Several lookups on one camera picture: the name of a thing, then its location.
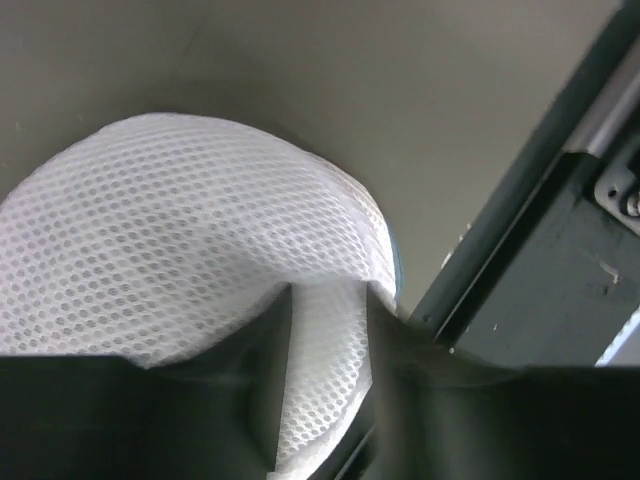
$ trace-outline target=gray surface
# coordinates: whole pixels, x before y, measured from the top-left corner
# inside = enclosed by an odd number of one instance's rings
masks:
[[[411,308],[617,3],[8,0],[0,196],[127,116],[244,121],[371,189]]]

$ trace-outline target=honeycomb mesh texture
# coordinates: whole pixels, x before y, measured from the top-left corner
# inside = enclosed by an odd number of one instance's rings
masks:
[[[294,325],[275,477],[308,477],[370,385],[364,293],[391,241],[328,162],[221,119],[150,114],[45,163],[0,208],[0,353],[188,358],[281,282]]]

